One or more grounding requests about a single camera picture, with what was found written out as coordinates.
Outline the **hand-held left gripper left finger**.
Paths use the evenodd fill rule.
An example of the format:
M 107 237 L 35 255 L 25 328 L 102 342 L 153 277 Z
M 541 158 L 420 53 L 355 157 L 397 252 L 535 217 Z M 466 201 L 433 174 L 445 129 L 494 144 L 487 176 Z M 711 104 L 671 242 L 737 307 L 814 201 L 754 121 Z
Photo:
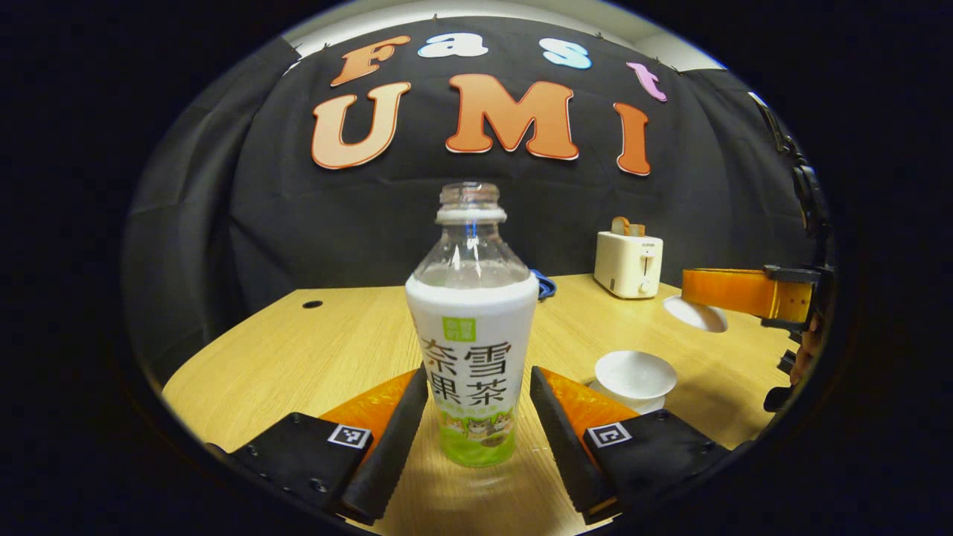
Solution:
M 320 416 L 290 412 L 241 447 L 208 448 L 300 508 L 370 526 L 401 479 L 427 400 L 420 366 Z

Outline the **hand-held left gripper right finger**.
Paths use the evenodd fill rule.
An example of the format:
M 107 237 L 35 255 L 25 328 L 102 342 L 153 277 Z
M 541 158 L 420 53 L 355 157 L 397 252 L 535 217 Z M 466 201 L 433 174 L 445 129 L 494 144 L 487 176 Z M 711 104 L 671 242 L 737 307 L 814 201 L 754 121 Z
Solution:
M 563 485 L 589 525 L 646 516 L 732 455 L 666 409 L 637 413 L 540 366 L 531 370 L 529 393 Z

